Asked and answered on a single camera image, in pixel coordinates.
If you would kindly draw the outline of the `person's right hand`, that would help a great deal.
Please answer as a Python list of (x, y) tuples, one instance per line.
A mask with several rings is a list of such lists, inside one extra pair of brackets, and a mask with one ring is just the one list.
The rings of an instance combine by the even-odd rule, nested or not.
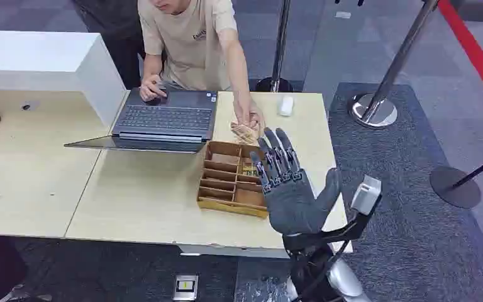
[(159, 75), (153, 74), (145, 77), (140, 86), (140, 96), (144, 102), (153, 101), (157, 98), (166, 98), (167, 93), (163, 87)]

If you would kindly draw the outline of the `person's left hand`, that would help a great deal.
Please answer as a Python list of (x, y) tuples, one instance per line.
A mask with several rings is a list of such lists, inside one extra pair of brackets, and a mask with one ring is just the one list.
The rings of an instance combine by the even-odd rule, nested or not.
[(231, 122), (231, 131), (240, 141), (252, 144), (264, 134), (265, 118), (262, 110), (254, 101), (246, 113), (237, 101), (233, 102), (236, 121)]

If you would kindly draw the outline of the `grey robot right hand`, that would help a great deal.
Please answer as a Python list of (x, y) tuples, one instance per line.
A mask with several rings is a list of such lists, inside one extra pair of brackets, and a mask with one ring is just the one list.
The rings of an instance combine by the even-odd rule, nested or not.
[(342, 178), (330, 168), (323, 190), (315, 195), (306, 171), (286, 132), (264, 128), (265, 138), (257, 140), (264, 156), (250, 157), (260, 179), (272, 228), (282, 235), (312, 234), (322, 230), (341, 194)]

